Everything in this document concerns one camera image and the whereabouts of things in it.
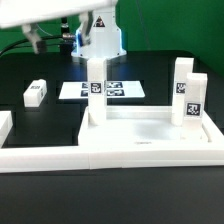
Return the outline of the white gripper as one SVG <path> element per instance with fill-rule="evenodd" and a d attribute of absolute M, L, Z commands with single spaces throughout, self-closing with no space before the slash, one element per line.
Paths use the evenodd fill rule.
<path fill-rule="evenodd" d="M 0 28 L 22 26 L 35 54 L 46 52 L 46 43 L 29 24 L 79 14 L 79 44 L 90 44 L 93 10 L 115 6 L 118 0 L 0 0 Z"/>

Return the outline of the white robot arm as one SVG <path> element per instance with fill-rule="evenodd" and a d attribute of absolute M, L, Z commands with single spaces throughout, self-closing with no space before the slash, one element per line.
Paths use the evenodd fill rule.
<path fill-rule="evenodd" d="M 0 0 L 0 29 L 20 26 L 36 54 L 46 51 L 37 34 L 39 22 L 78 15 L 74 62 L 90 58 L 124 57 L 121 29 L 115 20 L 118 0 Z"/>

